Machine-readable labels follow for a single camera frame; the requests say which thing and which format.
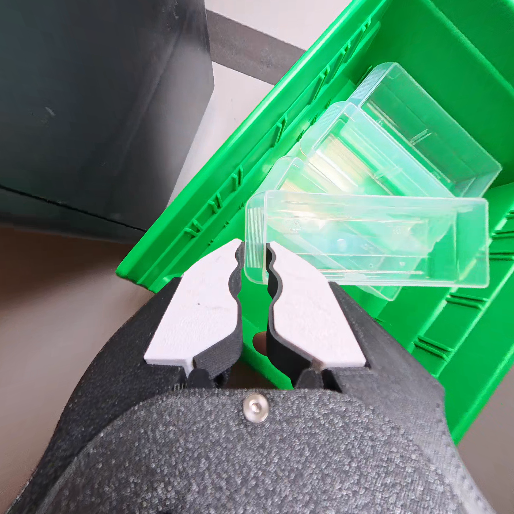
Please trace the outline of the clear plastic drawer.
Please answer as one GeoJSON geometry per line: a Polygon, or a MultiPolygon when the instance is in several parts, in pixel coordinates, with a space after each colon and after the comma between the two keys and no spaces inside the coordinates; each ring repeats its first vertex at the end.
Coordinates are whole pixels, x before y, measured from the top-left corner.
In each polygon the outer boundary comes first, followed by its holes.
{"type": "Polygon", "coordinates": [[[349,96],[455,197],[483,197],[502,166],[395,62],[349,96]]]}
{"type": "Polygon", "coordinates": [[[362,109],[330,105],[299,141],[308,163],[337,191],[453,198],[450,191],[362,109]]]}
{"type": "Polygon", "coordinates": [[[254,194],[245,212],[245,273],[266,284],[276,242],[341,285],[390,301],[386,287],[486,288],[488,203],[483,198],[254,194]]]}
{"type": "Polygon", "coordinates": [[[321,164],[321,167],[322,170],[319,170],[305,157],[293,155],[281,157],[273,165],[257,191],[364,194],[363,188],[351,183],[340,171],[329,164],[321,164]]]}

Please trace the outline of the black drawer cabinet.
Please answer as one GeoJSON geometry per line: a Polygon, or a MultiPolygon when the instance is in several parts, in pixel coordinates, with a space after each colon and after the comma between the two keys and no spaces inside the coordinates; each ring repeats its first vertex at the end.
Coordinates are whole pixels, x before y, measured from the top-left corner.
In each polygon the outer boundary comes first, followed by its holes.
{"type": "Polygon", "coordinates": [[[213,89],[204,1],[1,1],[1,225],[137,242],[213,89]]]}

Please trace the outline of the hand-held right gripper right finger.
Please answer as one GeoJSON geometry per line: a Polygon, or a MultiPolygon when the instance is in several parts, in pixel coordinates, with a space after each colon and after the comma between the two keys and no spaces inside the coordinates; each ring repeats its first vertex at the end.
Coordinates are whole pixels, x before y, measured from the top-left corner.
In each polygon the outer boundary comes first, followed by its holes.
{"type": "Polygon", "coordinates": [[[363,369],[367,359],[335,289],[312,264],[272,241],[266,247],[269,306],[266,351],[291,382],[313,369],[363,369]]]}

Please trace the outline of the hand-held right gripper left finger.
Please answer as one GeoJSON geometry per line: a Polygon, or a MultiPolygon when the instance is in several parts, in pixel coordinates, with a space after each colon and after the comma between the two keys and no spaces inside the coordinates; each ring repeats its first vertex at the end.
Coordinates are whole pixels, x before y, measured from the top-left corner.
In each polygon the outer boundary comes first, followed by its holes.
{"type": "Polygon", "coordinates": [[[238,361],[244,253],[244,242],[233,239],[184,272],[145,352],[147,364],[180,366],[187,377],[203,369],[216,378],[238,361]]]}

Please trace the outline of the green plastic bin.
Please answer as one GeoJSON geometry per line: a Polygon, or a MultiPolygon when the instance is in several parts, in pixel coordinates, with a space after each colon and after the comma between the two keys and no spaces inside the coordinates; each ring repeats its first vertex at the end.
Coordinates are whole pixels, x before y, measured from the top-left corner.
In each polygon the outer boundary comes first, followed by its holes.
{"type": "Polygon", "coordinates": [[[159,292],[195,260],[243,237],[243,206],[272,165],[373,69],[403,69],[481,145],[450,191],[487,187],[489,284],[402,286],[393,300],[344,286],[445,389],[459,443],[513,366],[513,1],[352,1],[171,202],[116,274],[159,292]]]}

